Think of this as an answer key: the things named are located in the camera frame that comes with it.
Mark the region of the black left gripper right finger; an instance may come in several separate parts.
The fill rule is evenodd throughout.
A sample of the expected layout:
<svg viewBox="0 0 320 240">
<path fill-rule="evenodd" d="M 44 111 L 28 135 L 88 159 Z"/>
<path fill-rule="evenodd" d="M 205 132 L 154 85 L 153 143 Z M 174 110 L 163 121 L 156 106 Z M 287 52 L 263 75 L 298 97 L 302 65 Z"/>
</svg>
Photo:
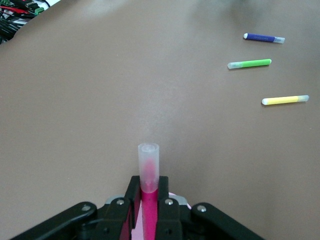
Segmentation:
<svg viewBox="0 0 320 240">
<path fill-rule="evenodd" d="M 188 207 L 169 196 L 169 178 L 158 185 L 156 240 L 265 240 L 215 206 L 200 202 Z"/>
</svg>

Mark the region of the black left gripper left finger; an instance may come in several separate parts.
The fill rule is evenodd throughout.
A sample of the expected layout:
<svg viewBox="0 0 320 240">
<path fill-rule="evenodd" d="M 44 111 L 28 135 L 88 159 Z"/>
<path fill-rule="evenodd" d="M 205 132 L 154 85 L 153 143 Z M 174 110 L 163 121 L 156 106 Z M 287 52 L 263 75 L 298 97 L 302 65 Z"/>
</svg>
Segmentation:
<svg viewBox="0 0 320 240">
<path fill-rule="evenodd" d="M 101 208 L 77 203 L 10 240 L 132 240 L 140 205 L 140 177 L 132 176 L 125 194 Z"/>
</svg>

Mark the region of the pink marker pen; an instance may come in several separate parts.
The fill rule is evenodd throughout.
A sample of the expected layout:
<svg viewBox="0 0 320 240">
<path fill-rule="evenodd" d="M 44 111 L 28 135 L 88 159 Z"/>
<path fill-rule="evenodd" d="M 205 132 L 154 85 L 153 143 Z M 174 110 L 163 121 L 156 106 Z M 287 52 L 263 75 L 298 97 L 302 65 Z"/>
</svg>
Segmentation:
<svg viewBox="0 0 320 240">
<path fill-rule="evenodd" d="M 143 240 L 155 240 L 158 220 L 160 147 L 156 143 L 138 146 Z"/>
</svg>

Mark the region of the pink mesh cup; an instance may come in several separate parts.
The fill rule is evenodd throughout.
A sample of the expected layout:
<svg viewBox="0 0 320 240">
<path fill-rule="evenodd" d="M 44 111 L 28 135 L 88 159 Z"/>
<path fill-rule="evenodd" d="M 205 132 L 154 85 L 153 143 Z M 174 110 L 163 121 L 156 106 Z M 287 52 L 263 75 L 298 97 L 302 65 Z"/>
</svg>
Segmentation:
<svg viewBox="0 0 320 240">
<path fill-rule="evenodd" d="M 187 199 L 181 195 L 177 195 L 173 192 L 169 192 L 169 197 L 178 201 L 179 205 L 185 205 L 188 209 L 191 209 L 191 205 L 188 203 Z M 142 202 L 140 202 L 139 212 L 137 216 L 137 222 L 135 228 L 131 231 L 131 240 L 144 240 L 144 230 L 143 230 L 143 208 Z"/>
</svg>

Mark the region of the brown table cover mat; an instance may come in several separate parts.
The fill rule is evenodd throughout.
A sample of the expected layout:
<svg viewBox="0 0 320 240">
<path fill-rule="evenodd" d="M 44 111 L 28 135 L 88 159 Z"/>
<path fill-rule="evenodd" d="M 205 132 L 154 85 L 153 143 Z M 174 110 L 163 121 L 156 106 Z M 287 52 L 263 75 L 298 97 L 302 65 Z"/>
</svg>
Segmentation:
<svg viewBox="0 0 320 240">
<path fill-rule="evenodd" d="M 0 45 L 0 240 L 125 193 L 146 142 L 191 205 L 320 240 L 320 0 L 60 0 L 30 21 Z"/>
</svg>

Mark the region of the yellow marker pen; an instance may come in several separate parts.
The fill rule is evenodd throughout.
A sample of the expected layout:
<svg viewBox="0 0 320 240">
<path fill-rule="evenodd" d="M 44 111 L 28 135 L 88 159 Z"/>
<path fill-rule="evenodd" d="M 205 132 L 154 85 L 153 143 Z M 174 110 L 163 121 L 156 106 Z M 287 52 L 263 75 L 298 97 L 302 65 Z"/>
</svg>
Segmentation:
<svg viewBox="0 0 320 240">
<path fill-rule="evenodd" d="M 309 100 L 309 95 L 295 95 L 295 96 L 282 96 L 282 97 L 268 97 L 261 100 L 264 106 L 304 103 Z"/>
</svg>

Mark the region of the green marker pen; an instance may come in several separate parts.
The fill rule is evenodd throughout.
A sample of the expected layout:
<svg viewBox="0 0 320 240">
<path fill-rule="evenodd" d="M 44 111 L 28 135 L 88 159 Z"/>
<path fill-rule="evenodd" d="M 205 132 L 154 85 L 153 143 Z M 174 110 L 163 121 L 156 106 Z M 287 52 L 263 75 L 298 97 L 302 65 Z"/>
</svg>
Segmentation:
<svg viewBox="0 0 320 240">
<path fill-rule="evenodd" d="M 237 61 L 237 62 L 229 62 L 227 64 L 227 68 L 229 70 L 234 70 L 234 69 L 243 69 L 243 68 L 264 67 L 264 66 L 269 66 L 271 63 L 272 63 L 272 60 L 270 58 Z"/>
</svg>

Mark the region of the purple marker pen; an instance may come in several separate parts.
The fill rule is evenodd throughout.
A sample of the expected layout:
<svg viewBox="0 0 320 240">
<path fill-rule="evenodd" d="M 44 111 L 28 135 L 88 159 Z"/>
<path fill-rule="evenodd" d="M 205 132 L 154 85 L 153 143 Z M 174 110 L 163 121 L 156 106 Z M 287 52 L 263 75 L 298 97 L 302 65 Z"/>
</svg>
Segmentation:
<svg viewBox="0 0 320 240">
<path fill-rule="evenodd" d="M 248 33 L 248 32 L 243 34 L 243 39 L 250 40 L 250 41 L 258 41 L 258 42 L 276 43 L 276 44 L 283 44 L 286 40 L 284 37 L 262 35 L 262 34 L 256 34 L 256 33 Z"/>
</svg>

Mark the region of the small electronics board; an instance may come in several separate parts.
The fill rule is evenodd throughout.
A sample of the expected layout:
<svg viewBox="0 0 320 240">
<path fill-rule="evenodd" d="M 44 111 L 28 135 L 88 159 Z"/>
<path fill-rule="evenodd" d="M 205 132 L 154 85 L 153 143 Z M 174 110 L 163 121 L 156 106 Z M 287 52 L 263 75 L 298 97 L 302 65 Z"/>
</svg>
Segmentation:
<svg viewBox="0 0 320 240">
<path fill-rule="evenodd" d="M 11 0 L 15 5 L 25 9 L 37 9 L 40 5 L 34 0 Z"/>
</svg>

